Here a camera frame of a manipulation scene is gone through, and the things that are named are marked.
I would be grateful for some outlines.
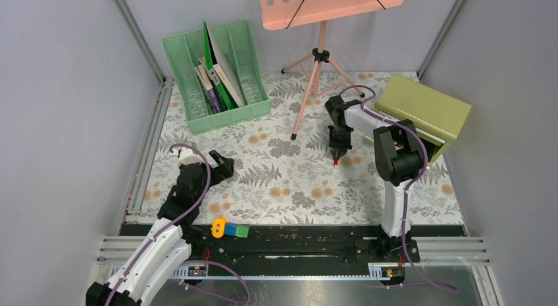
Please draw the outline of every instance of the floral pattern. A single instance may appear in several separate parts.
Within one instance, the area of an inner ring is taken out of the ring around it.
[[[393,72],[353,72],[358,83],[381,94]],[[417,79],[414,72],[400,74]],[[333,167],[328,151],[328,97],[310,97],[298,137],[290,136],[308,83],[303,73],[262,73],[271,114],[241,124],[193,136],[184,104],[175,86],[155,155],[142,210],[128,213],[128,222],[152,223],[179,173],[178,161],[167,151],[173,143],[188,143],[207,153],[216,149],[235,160],[232,178],[212,187],[202,202],[199,224],[225,216],[246,224],[378,224],[384,206],[384,182],[374,165],[374,146],[353,133],[353,149]],[[320,89],[342,77],[323,72]],[[347,100],[358,99],[355,91]],[[416,183],[411,196],[413,224],[462,224],[453,186],[443,157]]]

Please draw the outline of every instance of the gray wall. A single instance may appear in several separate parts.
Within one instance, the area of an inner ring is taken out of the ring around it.
[[[158,83],[112,0],[0,11],[0,305],[78,305]]]
[[[401,6],[386,11],[333,20],[328,23],[326,48],[346,71],[418,70],[454,1],[404,0]],[[203,19],[210,25],[249,20],[262,71],[280,71],[318,43],[318,24],[265,30],[259,0],[126,2],[167,75],[171,73],[161,39],[198,30]],[[323,68],[333,70],[329,65]]]
[[[470,0],[424,83],[473,109],[446,154],[506,306],[555,305],[558,0]]]

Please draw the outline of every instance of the green file organizer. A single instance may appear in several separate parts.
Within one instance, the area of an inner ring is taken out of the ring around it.
[[[269,99],[261,83],[248,21],[211,26],[211,31],[231,68],[235,70],[246,106],[217,114],[213,114],[207,106],[193,69],[194,65],[199,64],[198,58],[205,55],[203,30],[163,38],[163,50],[184,100],[186,120],[193,134],[245,122],[271,112]]]

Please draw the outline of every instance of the pink music stand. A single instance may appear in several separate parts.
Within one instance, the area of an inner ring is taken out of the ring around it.
[[[310,90],[313,90],[313,95],[321,95],[326,93],[346,82],[352,86],[355,82],[339,67],[337,62],[330,56],[329,51],[324,50],[324,40],[326,37],[326,25],[328,20],[334,18],[342,18],[344,16],[367,13],[371,11],[388,9],[402,4],[403,0],[260,0],[262,7],[262,21],[263,27],[267,30],[281,30],[291,26],[304,25],[308,23],[320,22],[320,35],[318,37],[318,47],[312,50],[312,53],[281,70],[281,73],[300,66],[306,76],[308,72],[302,65],[311,57],[314,57],[314,68],[309,76],[308,87],[302,100],[302,106],[295,124],[291,140],[295,140],[306,101],[310,95]],[[332,86],[320,93],[318,93],[318,85],[320,82],[321,63],[331,63],[332,66],[345,78],[339,84]],[[355,88],[361,97],[364,93]]]

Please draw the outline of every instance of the binder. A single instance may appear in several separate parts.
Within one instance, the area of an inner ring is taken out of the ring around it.
[[[213,89],[211,80],[209,80],[209,77],[207,76],[203,65],[195,66],[193,69],[197,74],[197,77],[199,78],[199,82],[201,84],[201,87],[203,88],[205,97],[208,99],[208,102],[213,108],[214,113],[222,112],[223,110],[221,109],[221,105],[219,104],[219,100],[217,99],[215,89]]]
[[[205,21],[203,29],[205,32],[205,65],[209,78],[213,81],[227,108],[245,106],[238,79]]]

